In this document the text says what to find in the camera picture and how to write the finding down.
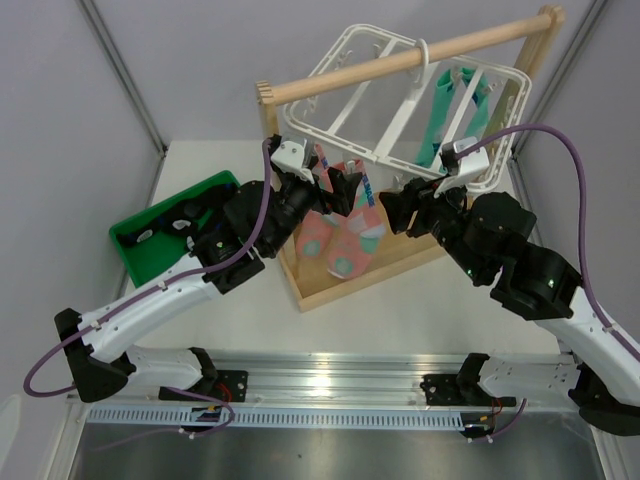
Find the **pink sock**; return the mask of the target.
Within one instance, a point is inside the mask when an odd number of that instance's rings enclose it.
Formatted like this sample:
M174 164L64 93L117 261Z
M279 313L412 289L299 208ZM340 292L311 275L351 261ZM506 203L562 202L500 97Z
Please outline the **pink sock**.
M358 171L361 183L351 213L347 217L332 214L338 234L327 254L328 272L341 280L361 276L369 267L379 244L386 234L364 162L350 159L335 165L345 173Z
M312 172L319 177L319 185L324 190L332 191L328 168L330 166L320 144L314 146L318 162ZM326 249L337 223L331 215L324 215L311 210L304 218L298 239L295 242L296 254L299 258L317 258Z

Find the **white plastic clip hanger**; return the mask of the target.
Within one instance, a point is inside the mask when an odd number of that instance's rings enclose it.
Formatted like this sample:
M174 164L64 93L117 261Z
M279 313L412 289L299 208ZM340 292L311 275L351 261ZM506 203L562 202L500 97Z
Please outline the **white plastic clip hanger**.
M311 74L342 72L369 60L407 52L426 54L428 64L296 100L281 109L288 130L320 143L327 149L330 162L348 157L365 161L375 191L395 190L415 177L435 179L444 175L440 148L430 168L417 165L415 160L428 124L435 84L446 70L467 67L475 69L476 75L468 88L462 82L456 87L441 145L467 138L464 133L475 112L472 94L482 74L491 93L489 121L478 140L490 128L518 124L532 87L529 76L516 68L465 55L438 61L434 46L424 40L367 24L347 27Z

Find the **black sock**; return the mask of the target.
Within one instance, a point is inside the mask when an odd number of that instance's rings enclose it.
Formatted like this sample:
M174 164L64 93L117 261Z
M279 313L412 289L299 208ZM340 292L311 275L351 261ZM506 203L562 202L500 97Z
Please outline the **black sock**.
M117 233L117 243L122 247L132 248L159 233L194 239L199 230L198 222L205 214L221 209L237 190L235 183L223 183L213 185L198 195L178 200L158 213L153 213L140 226L127 227L122 233Z

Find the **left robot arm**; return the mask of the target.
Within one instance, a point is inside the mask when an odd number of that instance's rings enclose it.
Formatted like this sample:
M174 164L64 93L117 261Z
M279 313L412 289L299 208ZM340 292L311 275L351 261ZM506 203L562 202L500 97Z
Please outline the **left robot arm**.
M331 167L302 179L279 175L274 190L265 181L216 185L205 226L193 246L156 278L103 308L59 312L54 322L73 378L85 403L105 400L132 386L151 386L163 400L209 398L219 374L199 347L154 349L137 341L200 303L224 295L264 269L312 211L346 216L362 179L354 168Z

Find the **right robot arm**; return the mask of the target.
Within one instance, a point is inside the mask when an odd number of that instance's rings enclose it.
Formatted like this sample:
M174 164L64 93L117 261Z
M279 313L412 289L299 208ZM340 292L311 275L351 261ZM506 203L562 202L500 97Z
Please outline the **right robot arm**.
M470 353L457 374L424 376L426 401L436 406L508 407L534 400L567 403L593 427L622 436L639 433L639 369L616 342L617 332L584 312L586 281L560 254L529 242L536 217L505 192L467 200L463 187L437 193L437 181L414 179L379 199L391 230L429 234L476 287L516 316L567 345L577 364L509 362Z

